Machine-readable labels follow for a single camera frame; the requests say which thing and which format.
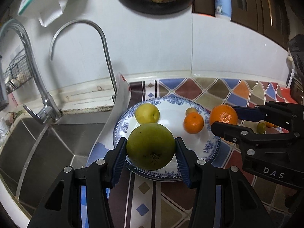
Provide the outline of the large orange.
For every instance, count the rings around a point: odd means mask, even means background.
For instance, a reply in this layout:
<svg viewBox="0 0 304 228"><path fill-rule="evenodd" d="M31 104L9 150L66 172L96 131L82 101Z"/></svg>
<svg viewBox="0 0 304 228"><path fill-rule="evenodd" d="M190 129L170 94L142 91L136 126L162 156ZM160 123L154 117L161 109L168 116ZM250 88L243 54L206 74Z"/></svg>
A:
<svg viewBox="0 0 304 228"><path fill-rule="evenodd" d="M210 125L216 121L237 125L238 115L233 107L226 104L218 105L212 109L209 118Z"/></svg>

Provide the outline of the large green apple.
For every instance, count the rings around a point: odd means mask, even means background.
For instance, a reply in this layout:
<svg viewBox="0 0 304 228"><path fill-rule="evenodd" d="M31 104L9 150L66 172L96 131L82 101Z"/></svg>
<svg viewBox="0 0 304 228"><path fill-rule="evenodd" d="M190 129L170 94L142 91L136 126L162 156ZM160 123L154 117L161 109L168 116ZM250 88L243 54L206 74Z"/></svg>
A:
<svg viewBox="0 0 304 228"><path fill-rule="evenodd" d="M147 123L131 132L126 148L133 165L154 171L171 162L175 152L175 139L165 126Z"/></svg>

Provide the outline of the small brown-yellow fruit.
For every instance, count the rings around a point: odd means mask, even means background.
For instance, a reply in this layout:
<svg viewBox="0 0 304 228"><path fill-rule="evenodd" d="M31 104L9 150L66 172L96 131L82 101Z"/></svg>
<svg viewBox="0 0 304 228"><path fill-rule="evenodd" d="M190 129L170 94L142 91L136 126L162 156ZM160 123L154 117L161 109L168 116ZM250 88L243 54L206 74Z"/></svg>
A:
<svg viewBox="0 0 304 228"><path fill-rule="evenodd" d="M194 107L191 107L191 108L187 108L186 109L186 112L185 114L188 115L190 113L197 113L198 111L194 108Z"/></svg>

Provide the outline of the yellow apple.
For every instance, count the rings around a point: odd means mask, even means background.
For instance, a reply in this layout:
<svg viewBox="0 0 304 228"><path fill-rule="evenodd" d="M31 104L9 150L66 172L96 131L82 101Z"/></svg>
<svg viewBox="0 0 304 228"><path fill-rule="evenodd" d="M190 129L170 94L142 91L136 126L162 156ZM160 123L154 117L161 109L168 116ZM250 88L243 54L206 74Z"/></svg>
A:
<svg viewBox="0 0 304 228"><path fill-rule="evenodd" d="M135 118L140 125L157 123L160 118L160 112L155 105L146 103L136 109Z"/></svg>

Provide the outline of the steel kitchen sink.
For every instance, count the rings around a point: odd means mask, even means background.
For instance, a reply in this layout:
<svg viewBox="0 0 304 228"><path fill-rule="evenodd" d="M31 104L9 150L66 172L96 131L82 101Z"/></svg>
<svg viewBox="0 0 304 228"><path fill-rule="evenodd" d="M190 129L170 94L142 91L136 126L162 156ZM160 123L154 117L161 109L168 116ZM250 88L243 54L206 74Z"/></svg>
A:
<svg viewBox="0 0 304 228"><path fill-rule="evenodd" d="M64 115L39 124L20 117L1 151L1 179L22 212L31 217L65 166L86 166L110 112Z"/></svg>

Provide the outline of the small dark green fruit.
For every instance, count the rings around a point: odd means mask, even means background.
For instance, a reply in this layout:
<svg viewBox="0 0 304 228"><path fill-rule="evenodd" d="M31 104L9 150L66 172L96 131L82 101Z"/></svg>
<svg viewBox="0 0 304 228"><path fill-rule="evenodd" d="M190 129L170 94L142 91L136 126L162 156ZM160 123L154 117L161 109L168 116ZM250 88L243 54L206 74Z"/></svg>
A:
<svg viewBox="0 0 304 228"><path fill-rule="evenodd" d="M264 134L266 132L266 128L267 128L267 126L266 126L265 122L263 122L263 121L259 122L257 124L257 128L256 128L257 133L258 134Z"/></svg>

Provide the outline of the red patterned foam mat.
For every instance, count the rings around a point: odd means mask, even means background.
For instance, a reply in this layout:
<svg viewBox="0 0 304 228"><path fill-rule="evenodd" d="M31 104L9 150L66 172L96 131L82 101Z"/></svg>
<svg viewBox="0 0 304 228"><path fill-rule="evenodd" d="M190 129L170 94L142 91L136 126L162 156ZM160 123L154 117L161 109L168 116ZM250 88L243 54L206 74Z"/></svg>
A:
<svg viewBox="0 0 304 228"><path fill-rule="evenodd" d="M280 88L281 96L289 103L296 104L297 102L291 97L290 88Z"/></svg>

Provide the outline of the steel pot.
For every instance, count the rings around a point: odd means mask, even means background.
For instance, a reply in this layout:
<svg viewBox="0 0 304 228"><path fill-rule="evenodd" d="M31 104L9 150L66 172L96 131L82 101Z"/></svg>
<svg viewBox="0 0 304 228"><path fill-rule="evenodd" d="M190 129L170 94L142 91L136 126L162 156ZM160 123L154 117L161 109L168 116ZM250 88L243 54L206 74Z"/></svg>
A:
<svg viewBox="0 0 304 228"><path fill-rule="evenodd" d="M303 88L302 83L297 74L294 74L292 77L292 82L290 85L290 94L291 97L298 103L303 104Z"/></svg>

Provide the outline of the blue white oval plate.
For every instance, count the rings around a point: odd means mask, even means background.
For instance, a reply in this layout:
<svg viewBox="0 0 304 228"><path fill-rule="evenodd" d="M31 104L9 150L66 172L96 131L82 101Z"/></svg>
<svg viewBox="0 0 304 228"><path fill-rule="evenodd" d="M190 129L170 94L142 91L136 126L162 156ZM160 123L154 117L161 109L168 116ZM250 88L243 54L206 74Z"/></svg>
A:
<svg viewBox="0 0 304 228"><path fill-rule="evenodd" d="M148 99L127 109L114 127L114 146L118 145L121 137L128 138L130 133L140 125L135 118L135 111L145 103L155 105L158 108L160 112L158 123L170 130L173 137L181 137L185 146L193 150L198 158L202 158L209 163L213 162L219 152L221 139L211 132L209 111L192 100L176 96ZM195 108L204 119L204 127L197 134L189 134L183 127L185 112L188 108ZM176 182L182 180L175 157L166 166L156 171L140 169L129 158L126 158L125 166L139 176L153 181Z"/></svg>

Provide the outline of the tall chrome gooseneck faucet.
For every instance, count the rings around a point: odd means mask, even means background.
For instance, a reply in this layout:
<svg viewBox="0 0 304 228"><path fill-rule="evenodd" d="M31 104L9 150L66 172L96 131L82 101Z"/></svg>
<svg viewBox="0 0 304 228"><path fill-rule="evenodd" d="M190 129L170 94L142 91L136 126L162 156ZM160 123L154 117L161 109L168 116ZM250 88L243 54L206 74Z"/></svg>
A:
<svg viewBox="0 0 304 228"><path fill-rule="evenodd" d="M117 94L106 36L93 21L75 19L59 27L49 45L48 67L53 90L108 78L112 95Z"/></svg>

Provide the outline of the chrome pull-down faucet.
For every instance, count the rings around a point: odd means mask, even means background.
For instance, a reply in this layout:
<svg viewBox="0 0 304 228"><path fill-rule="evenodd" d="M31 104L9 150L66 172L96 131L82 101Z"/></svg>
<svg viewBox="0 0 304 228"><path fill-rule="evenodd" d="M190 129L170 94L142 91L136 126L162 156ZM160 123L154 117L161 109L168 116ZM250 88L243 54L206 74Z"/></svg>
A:
<svg viewBox="0 0 304 228"><path fill-rule="evenodd" d="M36 59L26 29L20 21L11 19L1 27L1 39L4 38L5 33L10 29L19 36L19 39L24 46L26 63L25 76L34 80L43 102L43 108L38 113L35 113L25 104L23 105L23 108L32 118L34 118L40 124L46 123L49 119L58 121L61 118L62 113L44 85L44 82L38 70Z"/></svg>

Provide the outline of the blue white bottle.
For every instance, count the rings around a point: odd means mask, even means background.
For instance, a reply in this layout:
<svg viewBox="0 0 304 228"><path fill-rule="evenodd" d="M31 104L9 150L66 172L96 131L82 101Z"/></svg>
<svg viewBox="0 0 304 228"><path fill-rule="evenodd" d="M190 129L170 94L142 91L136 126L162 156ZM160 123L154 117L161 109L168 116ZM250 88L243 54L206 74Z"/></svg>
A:
<svg viewBox="0 0 304 228"><path fill-rule="evenodd" d="M231 21L232 1L231 0L214 0L215 17Z"/></svg>

